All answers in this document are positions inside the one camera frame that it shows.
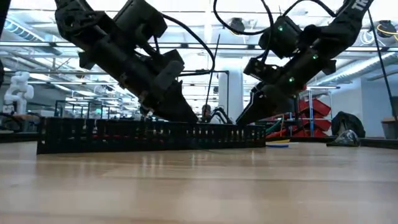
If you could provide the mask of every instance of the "wooden surface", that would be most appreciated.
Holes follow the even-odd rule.
[[[35,155],[0,145],[0,224],[397,223],[398,151]]]

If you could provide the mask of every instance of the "black plastic tray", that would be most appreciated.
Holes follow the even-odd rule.
[[[265,147],[263,126],[43,118],[37,154]]]

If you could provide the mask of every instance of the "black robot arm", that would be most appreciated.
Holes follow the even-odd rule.
[[[176,50],[160,54],[148,43],[167,29],[163,15],[145,2],[128,0],[115,18],[94,11],[85,0],[56,0],[55,19],[60,35],[83,50],[80,66],[95,64],[136,95],[141,112],[169,121],[196,123],[175,78],[184,69]],[[144,49],[149,56],[139,54]]]
[[[289,17],[281,16],[274,24],[271,50],[279,58],[291,57],[283,67],[266,65],[250,59],[244,73],[260,80],[251,91],[251,102],[236,120],[239,125],[292,111],[290,97],[302,91],[306,83],[324,71],[336,72],[333,60],[352,46],[362,28],[362,20],[373,0],[345,0],[328,26],[307,26],[301,30]],[[259,41],[265,49],[270,30]]]

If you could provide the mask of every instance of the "desk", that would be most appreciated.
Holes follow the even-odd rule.
[[[0,223],[395,223],[398,151],[35,155],[0,145]]]

